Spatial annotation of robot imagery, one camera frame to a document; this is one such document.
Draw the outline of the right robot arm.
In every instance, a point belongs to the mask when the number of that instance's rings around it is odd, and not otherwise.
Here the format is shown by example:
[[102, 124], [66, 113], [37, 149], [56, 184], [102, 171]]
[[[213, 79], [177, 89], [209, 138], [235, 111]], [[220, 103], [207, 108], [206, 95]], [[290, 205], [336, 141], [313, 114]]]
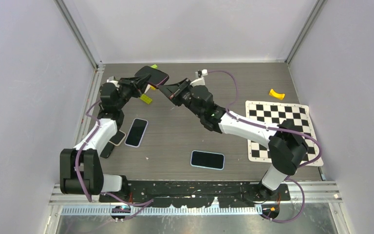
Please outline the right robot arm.
[[291, 120], [269, 124], [252, 120], [217, 105], [205, 85], [191, 85], [189, 79], [157, 87], [174, 105], [184, 105], [209, 131], [254, 141], [268, 149], [272, 165], [259, 183], [261, 198], [271, 200], [279, 185], [296, 173], [308, 152], [308, 145]]

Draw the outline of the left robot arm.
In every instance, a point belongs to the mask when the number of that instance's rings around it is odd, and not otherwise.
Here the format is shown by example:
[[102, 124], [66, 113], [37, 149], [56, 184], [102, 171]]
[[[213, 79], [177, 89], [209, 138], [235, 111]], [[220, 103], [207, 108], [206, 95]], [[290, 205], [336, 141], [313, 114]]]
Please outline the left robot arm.
[[100, 86], [100, 99], [95, 102], [100, 110], [97, 116], [86, 113], [95, 120], [88, 135], [72, 149], [60, 153], [60, 190], [63, 194], [93, 195], [111, 192], [119, 202], [126, 201], [130, 189], [123, 177], [103, 173], [100, 154], [122, 126], [123, 107], [131, 98], [139, 98], [148, 86], [150, 74], [111, 80]]

